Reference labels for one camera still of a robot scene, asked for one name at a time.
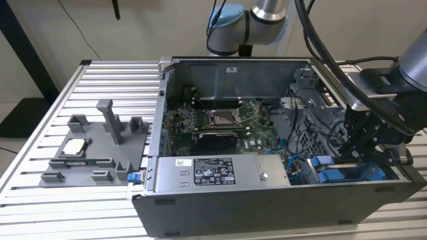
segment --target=metal slotted surface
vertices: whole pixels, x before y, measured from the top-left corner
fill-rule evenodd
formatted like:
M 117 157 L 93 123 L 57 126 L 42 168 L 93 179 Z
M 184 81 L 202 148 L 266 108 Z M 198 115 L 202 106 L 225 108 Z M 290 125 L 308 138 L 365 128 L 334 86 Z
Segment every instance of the metal slotted surface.
M 125 186 L 38 188 L 39 174 L 67 132 L 71 114 L 101 122 L 100 98 L 113 99 L 113 112 L 153 120 L 156 62 L 92 62 L 78 67 L 58 99 L 0 179 L 0 240 L 149 240 Z M 148 152 L 149 138 L 144 153 Z M 427 134 L 408 145 L 414 167 L 427 178 Z M 380 240 L 427 239 L 427 188 L 405 202 L 381 207 L 358 225 L 202 236 L 221 239 Z

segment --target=barcode sticker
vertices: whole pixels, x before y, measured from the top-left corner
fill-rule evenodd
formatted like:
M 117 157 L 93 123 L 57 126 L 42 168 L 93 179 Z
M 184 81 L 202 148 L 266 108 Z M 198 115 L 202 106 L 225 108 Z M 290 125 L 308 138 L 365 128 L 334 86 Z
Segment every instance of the barcode sticker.
M 174 166 L 177 167 L 190 167 L 192 166 L 192 159 L 176 159 Z

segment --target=small white component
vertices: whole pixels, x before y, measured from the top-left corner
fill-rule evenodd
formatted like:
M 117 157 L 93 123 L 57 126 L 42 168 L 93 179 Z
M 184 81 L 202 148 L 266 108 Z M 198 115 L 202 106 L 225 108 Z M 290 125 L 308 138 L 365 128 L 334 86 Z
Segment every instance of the small white component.
M 84 144 L 85 144 L 84 139 L 73 138 L 65 143 L 63 149 L 61 151 L 66 155 L 76 155 L 81 151 Z
M 193 164 L 192 159 L 176 159 L 174 166 L 176 167 L 190 167 Z

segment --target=blue latch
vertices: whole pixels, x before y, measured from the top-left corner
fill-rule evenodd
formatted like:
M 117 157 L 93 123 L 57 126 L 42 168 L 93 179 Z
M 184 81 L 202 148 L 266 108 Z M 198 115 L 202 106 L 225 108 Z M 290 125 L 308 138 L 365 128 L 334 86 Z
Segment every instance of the blue latch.
M 129 173 L 126 175 L 126 182 L 140 184 L 142 182 L 142 174 L 140 172 Z

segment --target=motherboard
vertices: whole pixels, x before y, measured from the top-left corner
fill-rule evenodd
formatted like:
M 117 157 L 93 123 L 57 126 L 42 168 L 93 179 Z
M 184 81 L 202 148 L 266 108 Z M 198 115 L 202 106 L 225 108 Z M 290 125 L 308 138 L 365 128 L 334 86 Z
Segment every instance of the motherboard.
M 278 146 L 277 131 L 260 100 L 221 105 L 228 108 L 206 101 L 197 103 L 182 103 L 168 112 L 172 156 L 265 155 Z

